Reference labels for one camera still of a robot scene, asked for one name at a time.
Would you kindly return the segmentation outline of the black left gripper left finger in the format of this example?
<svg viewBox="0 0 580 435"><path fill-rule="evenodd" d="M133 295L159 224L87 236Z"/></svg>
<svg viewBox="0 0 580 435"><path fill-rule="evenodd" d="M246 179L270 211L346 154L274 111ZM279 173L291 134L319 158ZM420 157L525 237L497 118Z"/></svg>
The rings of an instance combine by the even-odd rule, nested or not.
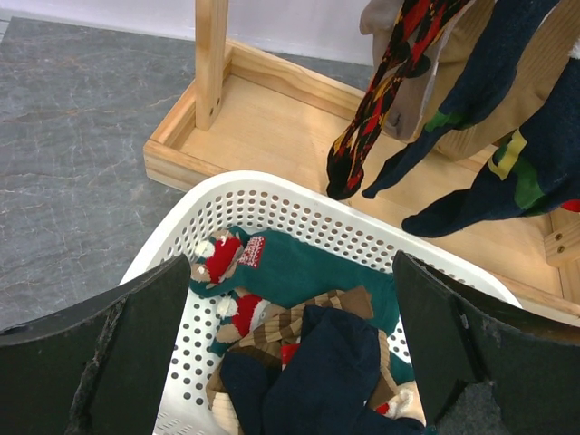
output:
<svg viewBox="0 0 580 435"><path fill-rule="evenodd" d="M174 256L1 332L4 434L151 434L189 292Z"/></svg>

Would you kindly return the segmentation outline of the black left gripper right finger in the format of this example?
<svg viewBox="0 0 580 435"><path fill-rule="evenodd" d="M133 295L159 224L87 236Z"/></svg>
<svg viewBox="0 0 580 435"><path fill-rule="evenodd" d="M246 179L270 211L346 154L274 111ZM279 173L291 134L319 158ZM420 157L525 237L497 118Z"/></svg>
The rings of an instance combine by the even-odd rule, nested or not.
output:
<svg viewBox="0 0 580 435"><path fill-rule="evenodd" d="M439 434L578 433L578 327L402 251L392 269L428 425Z"/></svg>

